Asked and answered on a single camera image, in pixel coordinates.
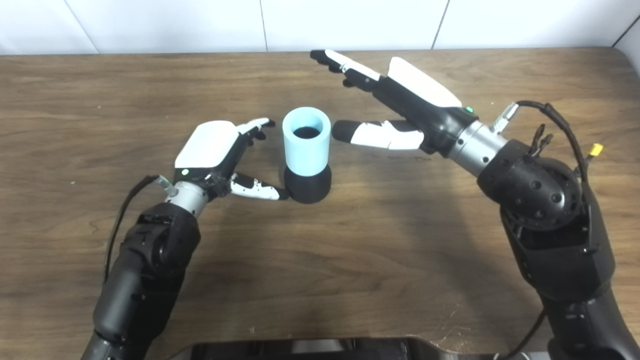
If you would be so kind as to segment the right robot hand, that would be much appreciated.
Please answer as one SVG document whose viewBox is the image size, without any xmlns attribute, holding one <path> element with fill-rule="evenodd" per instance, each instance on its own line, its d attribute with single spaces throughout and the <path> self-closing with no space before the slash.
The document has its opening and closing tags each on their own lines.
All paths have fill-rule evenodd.
<svg viewBox="0 0 640 360">
<path fill-rule="evenodd" d="M 343 75 L 343 86 L 367 92 L 399 120 L 338 120 L 332 135 L 340 142 L 387 150 L 421 150 L 448 157 L 464 132 L 479 119 L 450 90 L 406 60 L 391 58 L 386 74 L 329 49 L 311 59 Z"/>
</svg>

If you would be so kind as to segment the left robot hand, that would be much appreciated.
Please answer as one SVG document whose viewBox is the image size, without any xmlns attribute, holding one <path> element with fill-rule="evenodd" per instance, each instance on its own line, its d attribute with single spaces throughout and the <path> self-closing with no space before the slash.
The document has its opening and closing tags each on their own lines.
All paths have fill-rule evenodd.
<svg viewBox="0 0 640 360">
<path fill-rule="evenodd" d="M 263 141 L 263 128 L 275 122 L 266 117 L 235 125 L 228 120 L 198 125 L 174 160 L 174 182 L 192 183 L 209 202 L 230 194 L 255 199 L 285 201 L 290 194 L 257 178 L 238 173 L 236 167 L 254 141 Z"/>
</svg>

